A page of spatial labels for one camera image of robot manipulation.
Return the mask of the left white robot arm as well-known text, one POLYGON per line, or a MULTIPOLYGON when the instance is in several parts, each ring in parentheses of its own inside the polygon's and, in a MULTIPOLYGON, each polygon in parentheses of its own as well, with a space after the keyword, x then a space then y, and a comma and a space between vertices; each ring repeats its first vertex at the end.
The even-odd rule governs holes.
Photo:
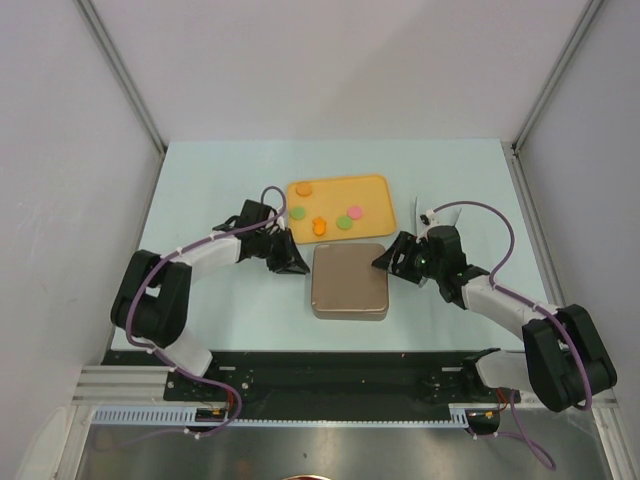
POLYGON ((306 275, 283 212, 254 200, 238 215, 186 247, 162 256, 136 251, 127 266, 111 307, 110 320, 133 345, 157 353, 188 375, 186 387, 197 398, 214 397, 220 374, 210 367, 212 353, 186 327, 191 287, 216 270, 259 258, 275 274, 306 275))

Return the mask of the gold tin lid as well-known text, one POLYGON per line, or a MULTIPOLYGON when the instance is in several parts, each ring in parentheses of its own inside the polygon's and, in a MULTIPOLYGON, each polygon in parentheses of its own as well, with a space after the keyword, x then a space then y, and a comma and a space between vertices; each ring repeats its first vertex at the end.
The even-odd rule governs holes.
POLYGON ((371 266, 385 252, 377 243, 321 244, 314 249, 311 298, 333 304, 389 302, 387 273, 371 266))

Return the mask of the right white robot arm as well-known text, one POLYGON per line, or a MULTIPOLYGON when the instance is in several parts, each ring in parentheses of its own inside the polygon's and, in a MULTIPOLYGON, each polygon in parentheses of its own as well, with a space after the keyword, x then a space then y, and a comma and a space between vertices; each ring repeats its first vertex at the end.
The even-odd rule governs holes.
POLYGON ((465 361, 463 393, 484 401, 497 388, 528 391, 553 412, 587 408, 616 385, 616 369, 589 312, 576 304, 537 302, 490 279, 468 263, 458 230, 439 225, 417 237, 401 232, 373 267, 413 284, 434 281, 441 297, 515 335, 521 352, 496 348, 465 361))

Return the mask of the metal tongs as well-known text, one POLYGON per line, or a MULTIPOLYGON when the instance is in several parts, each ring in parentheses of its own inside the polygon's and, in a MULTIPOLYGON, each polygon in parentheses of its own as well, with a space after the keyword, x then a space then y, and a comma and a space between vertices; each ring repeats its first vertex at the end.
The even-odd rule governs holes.
MULTIPOLYGON (((418 238, 424 238, 420 235, 422 230, 422 225, 418 220, 418 216, 420 214, 425 213, 427 210, 432 210, 432 209, 423 208, 420 205, 419 198, 416 197, 413 201, 413 230, 414 230, 414 234, 418 238)), ((444 209, 442 212, 436 213, 439 219, 440 225, 455 226, 456 223, 458 222, 461 211, 462 211, 461 207, 448 207, 444 209)))

